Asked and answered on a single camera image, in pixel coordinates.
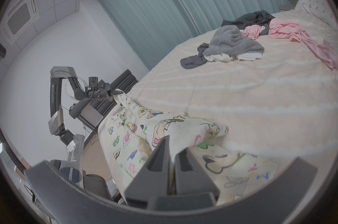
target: blue logo circle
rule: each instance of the blue logo circle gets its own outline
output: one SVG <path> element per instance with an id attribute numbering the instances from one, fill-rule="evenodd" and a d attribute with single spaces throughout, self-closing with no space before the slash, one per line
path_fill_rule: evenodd
<path id="1" fill-rule="evenodd" d="M 73 167 L 63 167 L 60 172 L 66 179 L 70 180 L 72 183 L 78 183 L 82 180 L 82 174 L 76 168 Z"/>

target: robotic arm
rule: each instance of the robotic arm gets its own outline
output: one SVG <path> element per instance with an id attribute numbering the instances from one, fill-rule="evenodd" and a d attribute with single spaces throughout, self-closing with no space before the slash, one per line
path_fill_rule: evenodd
<path id="1" fill-rule="evenodd" d="M 52 135 L 60 137 L 60 140 L 68 147 L 74 139 L 74 135 L 65 129 L 63 110 L 61 107 L 62 79 L 68 78 L 77 100 L 96 99 L 113 100 L 113 94 L 120 94 L 121 91 L 112 91 L 109 83 L 98 82 L 98 78 L 89 77 L 89 85 L 84 90 L 81 88 L 73 67 L 54 66 L 50 71 L 50 116 L 48 122 L 49 131 Z"/>

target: bed sheet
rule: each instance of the bed sheet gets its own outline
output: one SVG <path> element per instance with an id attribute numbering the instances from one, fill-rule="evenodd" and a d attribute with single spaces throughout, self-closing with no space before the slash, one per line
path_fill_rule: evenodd
<path id="1" fill-rule="evenodd" d="M 337 48 L 338 34 L 314 16 L 297 10 L 274 15 L 300 24 L 318 44 L 326 38 Z M 182 68 L 180 59 L 196 54 L 214 33 L 175 47 L 128 96 L 150 109 L 227 125 L 228 134 L 214 142 L 231 151 L 290 157 L 337 144 L 337 70 L 328 69 L 305 44 L 269 36 L 257 39 L 265 48 L 261 60 Z"/>

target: wooden floor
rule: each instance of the wooden floor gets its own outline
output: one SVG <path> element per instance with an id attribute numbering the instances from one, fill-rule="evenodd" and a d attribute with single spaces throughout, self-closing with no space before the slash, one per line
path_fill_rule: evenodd
<path id="1" fill-rule="evenodd" d="M 98 136 L 93 137 L 83 150 L 83 170 L 86 174 L 99 175 L 106 181 L 112 178 Z"/>

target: white garment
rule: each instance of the white garment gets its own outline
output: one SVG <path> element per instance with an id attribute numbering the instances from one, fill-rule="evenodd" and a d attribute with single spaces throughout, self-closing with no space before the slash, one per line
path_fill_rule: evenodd
<path id="1" fill-rule="evenodd" d="M 228 54 L 216 54 L 216 55 L 210 55 L 210 56 L 204 56 L 207 61 L 232 61 L 233 57 L 230 57 Z"/>
<path id="2" fill-rule="evenodd" d="M 243 53 L 237 56 L 239 60 L 243 61 L 255 61 L 262 58 L 262 53 Z"/>

